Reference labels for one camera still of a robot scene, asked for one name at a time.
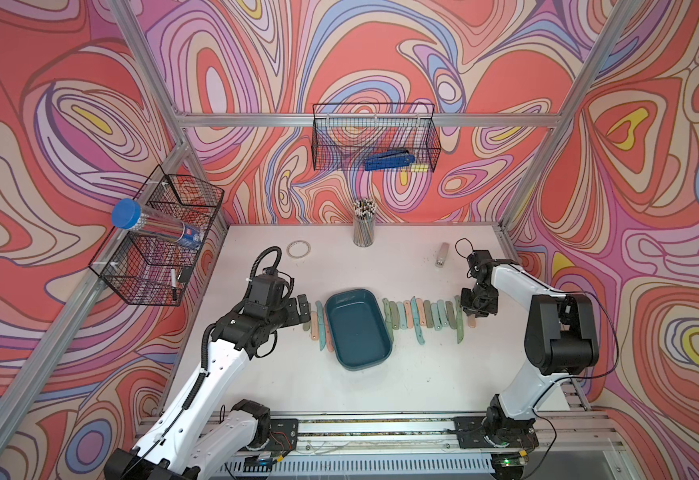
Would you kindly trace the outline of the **light blue sheathed knife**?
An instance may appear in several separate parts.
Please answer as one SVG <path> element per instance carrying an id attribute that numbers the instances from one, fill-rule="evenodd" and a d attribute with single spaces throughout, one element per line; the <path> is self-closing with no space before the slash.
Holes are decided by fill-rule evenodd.
<path id="1" fill-rule="evenodd" d="M 439 304 L 437 302 L 431 304 L 431 312 L 433 312 L 433 328 L 435 328 L 435 331 L 441 331 L 441 329 L 443 329 L 443 320 L 441 320 Z"/>

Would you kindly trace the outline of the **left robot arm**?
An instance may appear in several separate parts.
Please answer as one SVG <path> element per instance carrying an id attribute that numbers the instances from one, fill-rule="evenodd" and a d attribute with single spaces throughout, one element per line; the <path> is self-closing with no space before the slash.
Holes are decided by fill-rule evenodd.
<path id="1" fill-rule="evenodd" d="M 193 380 L 135 446 L 111 454 L 105 478 L 209 479 L 240 450 L 267 446 L 270 410 L 258 402 L 240 400 L 217 426 L 207 423 L 259 348 L 275 343 L 279 329 L 309 320 L 308 300 L 294 296 L 293 286 L 292 278 L 273 267 L 249 278 L 243 298 L 205 328 Z"/>

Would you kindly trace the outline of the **olive green folding knife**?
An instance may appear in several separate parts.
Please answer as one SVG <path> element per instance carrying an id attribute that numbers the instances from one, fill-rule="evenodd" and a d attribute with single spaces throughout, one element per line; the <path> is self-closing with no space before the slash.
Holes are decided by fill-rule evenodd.
<path id="1" fill-rule="evenodd" d="M 391 310 L 391 325 L 393 330 L 401 328 L 401 316 L 399 316 L 399 306 L 397 302 L 389 301 L 389 310 Z"/>

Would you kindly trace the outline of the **pink ceramic fruit knife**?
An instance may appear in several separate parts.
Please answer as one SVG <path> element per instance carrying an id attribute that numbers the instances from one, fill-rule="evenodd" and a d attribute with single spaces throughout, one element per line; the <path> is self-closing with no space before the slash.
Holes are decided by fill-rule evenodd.
<path id="1" fill-rule="evenodd" d="M 331 334 L 330 325 L 329 325 L 328 318 L 327 318 L 327 313 L 326 313 L 326 310 L 324 307 L 323 307 L 322 312 L 323 312 L 323 326 L 324 326 L 325 338 L 326 338 L 326 348 L 329 352 L 333 353 L 333 352 L 335 352 L 335 350 L 334 350 L 334 345 L 333 345 L 333 340 L 332 340 L 332 334 Z"/>

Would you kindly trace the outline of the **pale green fruit knife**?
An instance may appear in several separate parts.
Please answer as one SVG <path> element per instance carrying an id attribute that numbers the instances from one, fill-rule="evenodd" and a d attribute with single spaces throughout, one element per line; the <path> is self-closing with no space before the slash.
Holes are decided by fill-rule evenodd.
<path id="1" fill-rule="evenodd" d="M 461 298 L 455 296 L 455 322 L 457 322 L 457 343 L 463 343 L 465 339 L 465 318 L 463 317 L 463 308 L 461 307 Z"/>

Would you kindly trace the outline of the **light blue ceramic fruit knife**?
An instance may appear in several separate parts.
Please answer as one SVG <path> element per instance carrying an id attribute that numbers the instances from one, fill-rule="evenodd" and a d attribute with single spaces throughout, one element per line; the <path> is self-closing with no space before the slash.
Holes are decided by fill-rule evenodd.
<path id="1" fill-rule="evenodd" d="M 320 301 L 315 302 L 315 305 L 316 305 L 316 314 L 317 314 L 317 331 L 318 331 L 319 349 L 325 350 L 325 347 L 327 346 L 327 338 L 326 338 L 326 330 L 325 330 L 325 324 L 324 324 L 323 305 Z"/>

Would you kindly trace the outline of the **light blue folding knife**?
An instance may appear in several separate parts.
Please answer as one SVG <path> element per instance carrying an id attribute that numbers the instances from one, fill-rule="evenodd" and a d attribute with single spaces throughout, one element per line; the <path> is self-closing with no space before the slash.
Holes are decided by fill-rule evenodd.
<path id="1" fill-rule="evenodd" d="M 397 313 L 399 314 L 399 326 L 401 329 L 407 329 L 407 314 L 405 314 L 405 304 L 397 302 Z"/>
<path id="2" fill-rule="evenodd" d="M 449 320 L 447 319 L 447 306 L 445 306 L 445 302 L 442 299 L 437 301 L 437 312 L 439 312 L 439 325 L 441 328 L 445 329 L 449 327 Z"/>

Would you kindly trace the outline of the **light green ceramic fruit knife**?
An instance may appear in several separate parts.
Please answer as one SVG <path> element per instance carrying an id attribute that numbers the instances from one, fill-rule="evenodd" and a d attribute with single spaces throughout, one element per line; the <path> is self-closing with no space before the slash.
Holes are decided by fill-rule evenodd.
<path id="1" fill-rule="evenodd" d="M 387 330 L 387 336 L 389 336 L 389 342 L 393 344 L 393 316 L 391 316 L 391 308 L 389 307 L 389 300 L 383 298 L 383 314 L 385 314 L 385 329 Z"/>

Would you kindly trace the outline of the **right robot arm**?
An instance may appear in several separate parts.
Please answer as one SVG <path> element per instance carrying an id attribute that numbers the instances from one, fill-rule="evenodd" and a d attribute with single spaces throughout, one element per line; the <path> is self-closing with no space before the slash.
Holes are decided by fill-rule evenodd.
<path id="1" fill-rule="evenodd" d="M 499 297 L 509 296 L 527 312 L 525 363 L 513 382 L 491 399 L 478 432 L 495 447 L 533 438 L 535 408 L 555 384 L 599 361 L 593 302 L 585 294 L 565 293 L 527 273 L 517 262 L 495 259 L 487 250 L 467 255 L 467 276 L 475 286 L 461 290 L 461 309 L 487 317 L 499 312 Z"/>

